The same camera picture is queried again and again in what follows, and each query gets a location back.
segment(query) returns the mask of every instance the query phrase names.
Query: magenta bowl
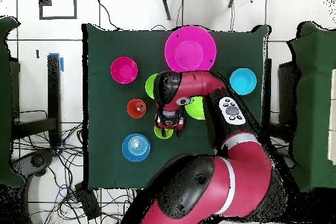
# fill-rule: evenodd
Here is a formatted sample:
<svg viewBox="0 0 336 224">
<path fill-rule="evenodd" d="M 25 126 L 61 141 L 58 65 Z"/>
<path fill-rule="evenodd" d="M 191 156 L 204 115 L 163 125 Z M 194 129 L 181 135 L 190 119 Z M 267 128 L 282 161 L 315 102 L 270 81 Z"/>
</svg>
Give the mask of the magenta bowl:
<svg viewBox="0 0 336 224">
<path fill-rule="evenodd" d="M 138 67 L 129 57 L 119 57 L 111 65 L 111 76 L 120 84 L 131 83 L 138 74 Z"/>
<path fill-rule="evenodd" d="M 213 37 L 196 26 L 177 29 L 165 43 L 165 60 L 174 72 L 209 70 L 216 53 Z"/>
</svg>

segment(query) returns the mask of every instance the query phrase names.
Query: white stripe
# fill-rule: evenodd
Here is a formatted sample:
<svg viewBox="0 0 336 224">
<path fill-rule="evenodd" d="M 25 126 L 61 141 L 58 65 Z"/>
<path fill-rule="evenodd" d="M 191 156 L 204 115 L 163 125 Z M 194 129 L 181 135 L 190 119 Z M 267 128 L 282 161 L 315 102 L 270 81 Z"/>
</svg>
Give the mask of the white stripe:
<svg viewBox="0 0 336 224">
<path fill-rule="evenodd" d="M 223 205 L 223 207 L 217 212 L 215 213 L 215 215 L 219 215 L 224 213 L 228 207 L 230 207 L 233 199 L 234 199 L 234 192 L 236 190 L 236 177 L 234 175 L 234 168 L 232 167 L 231 163 L 226 160 L 225 158 L 222 158 L 226 164 L 226 166 L 228 166 L 228 175 L 230 178 L 230 187 L 228 189 L 228 197 L 226 198 L 226 201 Z"/>
<path fill-rule="evenodd" d="M 240 134 L 232 136 L 228 140 L 226 140 L 222 145 L 222 149 L 224 148 L 224 146 L 226 146 L 228 148 L 228 150 L 230 150 L 233 146 L 238 145 L 238 144 L 243 143 L 243 142 L 256 142 L 256 143 L 260 144 L 258 142 L 257 138 L 253 134 L 240 133 Z"/>
</svg>

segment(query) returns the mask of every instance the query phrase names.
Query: light blue bowl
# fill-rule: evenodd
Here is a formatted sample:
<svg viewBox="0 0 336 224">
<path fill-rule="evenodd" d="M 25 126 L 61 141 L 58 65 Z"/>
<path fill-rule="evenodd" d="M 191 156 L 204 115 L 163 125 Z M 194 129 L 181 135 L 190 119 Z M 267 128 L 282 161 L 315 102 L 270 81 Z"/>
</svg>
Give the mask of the light blue bowl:
<svg viewBox="0 0 336 224">
<path fill-rule="evenodd" d="M 130 162 L 141 162 L 150 153 L 150 142 L 145 136 L 133 133 L 125 138 L 121 151 Z"/>
<path fill-rule="evenodd" d="M 239 95 L 248 95 L 257 85 L 257 77 L 248 68 L 238 68 L 230 77 L 230 85 Z"/>
</svg>

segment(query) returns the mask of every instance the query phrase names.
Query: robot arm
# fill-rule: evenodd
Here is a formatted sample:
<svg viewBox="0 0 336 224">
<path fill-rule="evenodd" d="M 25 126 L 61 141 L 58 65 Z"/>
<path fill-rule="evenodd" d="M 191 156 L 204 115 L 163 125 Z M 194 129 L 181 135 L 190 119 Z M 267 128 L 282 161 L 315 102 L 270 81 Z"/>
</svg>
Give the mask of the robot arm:
<svg viewBox="0 0 336 224">
<path fill-rule="evenodd" d="M 246 217 L 269 188 L 272 164 L 232 92 L 210 72 L 162 72 L 156 126 L 183 128 L 183 108 L 203 96 L 215 156 L 182 154 L 142 190 L 121 224 L 197 224 L 213 214 Z"/>
</svg>

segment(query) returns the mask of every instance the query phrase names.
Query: lime green bowl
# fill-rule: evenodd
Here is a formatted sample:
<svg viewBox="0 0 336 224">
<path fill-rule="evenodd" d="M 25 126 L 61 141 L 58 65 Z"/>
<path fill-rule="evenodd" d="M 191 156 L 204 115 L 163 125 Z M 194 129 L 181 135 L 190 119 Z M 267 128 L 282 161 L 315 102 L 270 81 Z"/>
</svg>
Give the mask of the lime green bowl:
<svg viewBox="0 0 336 224">
<path fill-rule="evenodd" d="M 153 90 L 154 90 L 154 80 L 155 80 L 155 77 L 157 76 L 158 74 L 153 74 L 152 76 L 150 76 L 147 81 L 146 81 L 146 84 L 144 85 L 144 88 L 146 90 L 146 93 L 147 95 L 151 98 L 151 99 L 154 99 L 154 94 L 153 94 Z"/>
<path fill-rule="evenodd" d="M 165 137 L 162 136 L 161 129 L 158 127 L 154 127 L 154 133 L 157 138 L 160 139 L 168 139 L 173 135 L 174 129 L 165 129 Z"/>
<path fill-rule="evenodd" d="M 191 99 L 191 103 L 185 106 L 186 112 L 194 119 L 205 120 L 203 97 L 192 97 Z"/>
</svg>

